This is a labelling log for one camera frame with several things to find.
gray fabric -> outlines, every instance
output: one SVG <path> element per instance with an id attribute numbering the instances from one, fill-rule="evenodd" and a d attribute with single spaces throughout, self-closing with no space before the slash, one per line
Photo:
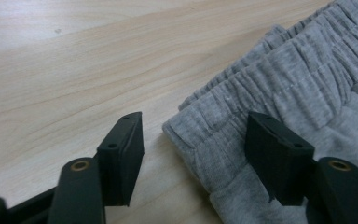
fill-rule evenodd
<path id="1" fill-rule="evenodd" d="M 301 32 L 206 87 L 163 125 L 225 223 L 306 223 L 304 207 L 268 203 L 245 159 L 251 110 L 313 144 L 315 159 L 358 165 L 358 1 L 337 0 L 315 14 L 294 26 Z"/>
<path id="2" fill-rule="evenodd" d="M 315 13 L 307 17 L 306 19 L 298 22 L 294 26 L 285 30 L 280 25 L 276 24 L 272 29 L 265 34 L 265 36 L 258 41 L 258 43 L 245 55 L 239 58 L 236 62 L 218 74 L 215 78 L 209 81 L 204 87 L 195 91 L 192 95 L 188 96 L 184 102 L 182 102 L 178 108 L 183 110 L 188 105 L 198 100 L 202 95 L 217 86 L 220 82 L 228 79 L 231 75 L 236 74 L 242 68 L 249 66 L 249 64 L 260 60 L 265 54 L 270 53 L 272 50 L 281 46 L 287 40 L 294 38 L 296 35 L 301 33 L 311 21 L 322 14 L 325 10 L 329 9 L 332 4 L 328 4 L 317 10 Z"/>

tabletop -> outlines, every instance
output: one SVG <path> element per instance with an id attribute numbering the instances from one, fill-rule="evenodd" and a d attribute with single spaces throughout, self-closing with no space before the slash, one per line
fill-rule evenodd
<path id="1" fill-rule="evenodd" d="M 0 197 L 12 207 L 143 112 L 130 207 L 107 223 L 221 223 L 161 125 L 273 25 L 327 0 L 0 0 Z"/>

wood grain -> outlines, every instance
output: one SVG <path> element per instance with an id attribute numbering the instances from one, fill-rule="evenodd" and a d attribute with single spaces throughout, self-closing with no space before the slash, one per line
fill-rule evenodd
<path id="1" fill-rule="evenodd" d="M 0 197 L 57 184 L 116 121 L 143 111 L 145 157 L 131 207 L 108 223 L 220 223 L 161 125 L 274 23 L 327 0 L 0 1 Z"/>

